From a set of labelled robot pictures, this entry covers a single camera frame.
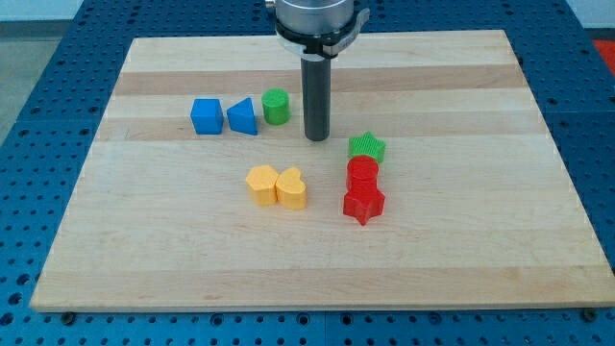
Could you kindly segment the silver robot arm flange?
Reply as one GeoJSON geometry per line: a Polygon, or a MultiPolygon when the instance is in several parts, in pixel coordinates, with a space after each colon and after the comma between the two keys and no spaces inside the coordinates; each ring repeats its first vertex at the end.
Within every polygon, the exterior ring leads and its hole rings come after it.
{"type": "Polygon", "coordinates": [[[357,39],[371,11],[354,0],[265,0],[279,44],[308,62],[336,58],[357,39]]]}

